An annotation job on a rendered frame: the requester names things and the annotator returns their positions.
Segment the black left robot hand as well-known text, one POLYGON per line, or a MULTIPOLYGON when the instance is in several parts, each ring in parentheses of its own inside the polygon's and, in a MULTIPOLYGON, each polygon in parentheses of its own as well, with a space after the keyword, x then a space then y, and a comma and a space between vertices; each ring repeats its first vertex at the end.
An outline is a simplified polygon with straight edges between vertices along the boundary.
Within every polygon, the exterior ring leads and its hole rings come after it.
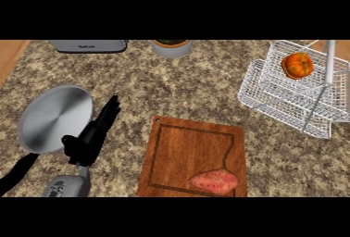
POLYGON ((70 164, 89 167, 95 163, 103 150, 107 133, 114 125, 119 113, 120 101, 114 95, 103 108, 98 118, 86 125, 80 136, 64 136, 63 143, 66 146, 66 155, 70 157, 70 164))

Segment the brown wooden cutting board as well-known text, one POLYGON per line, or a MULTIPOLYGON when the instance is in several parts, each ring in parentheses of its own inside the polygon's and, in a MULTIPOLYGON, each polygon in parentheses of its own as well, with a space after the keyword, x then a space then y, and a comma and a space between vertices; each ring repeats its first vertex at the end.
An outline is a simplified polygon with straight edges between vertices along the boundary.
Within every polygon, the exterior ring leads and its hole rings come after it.
POLYGON ((138 196, 216 197, 191 184, 191 177, 227 168, 238 178, 227 197, 249 196, 247 149, 243 127, 154 117, 139 176, 138 196))

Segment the silver frying pan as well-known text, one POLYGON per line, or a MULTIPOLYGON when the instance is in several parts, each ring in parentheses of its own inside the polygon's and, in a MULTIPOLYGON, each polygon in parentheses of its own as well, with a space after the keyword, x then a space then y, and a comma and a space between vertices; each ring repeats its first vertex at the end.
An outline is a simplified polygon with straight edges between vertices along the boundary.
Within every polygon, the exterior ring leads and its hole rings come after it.
POLYGON ((94 99, 82 86, 57 86, 36 97, 17 126, 18 142, 29 154, 18 159, 0 179, 0 197, 27 176, 39 156, 66 148, 64 136, 82 134, 92 115, 94 99))

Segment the grey toaster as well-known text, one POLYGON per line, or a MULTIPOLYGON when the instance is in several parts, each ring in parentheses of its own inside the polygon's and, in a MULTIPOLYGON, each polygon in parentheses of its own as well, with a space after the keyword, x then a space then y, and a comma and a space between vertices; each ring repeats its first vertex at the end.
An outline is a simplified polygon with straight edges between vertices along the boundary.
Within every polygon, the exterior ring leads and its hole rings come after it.
POLYGON ((61 53, 69 54, 108 54, 120 53, 128 49, 128 40, 51 40, 61 53))

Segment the grey plant pot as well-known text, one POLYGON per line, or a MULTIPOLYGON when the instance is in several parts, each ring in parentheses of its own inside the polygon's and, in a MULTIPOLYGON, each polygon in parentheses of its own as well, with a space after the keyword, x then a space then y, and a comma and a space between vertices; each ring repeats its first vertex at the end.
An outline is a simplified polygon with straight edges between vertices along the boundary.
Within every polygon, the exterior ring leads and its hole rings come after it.
POLYGON ((159 40, 153 41, 156 53, 165 58, 181 58, 191 53, 193 41, 185 40, 179 44, 166 44, 159 40))

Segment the orange pumpkin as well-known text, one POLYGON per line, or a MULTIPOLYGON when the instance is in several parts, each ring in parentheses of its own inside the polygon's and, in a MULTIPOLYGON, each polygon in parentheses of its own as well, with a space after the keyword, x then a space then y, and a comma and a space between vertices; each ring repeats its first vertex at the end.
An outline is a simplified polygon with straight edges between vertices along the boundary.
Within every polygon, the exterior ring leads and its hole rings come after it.
POLYGON ((311 55, 305 52, 297 52, 286 56, 283 59, 283 70, 293 80, 300 80, 308 77, 315 70, 311 55))

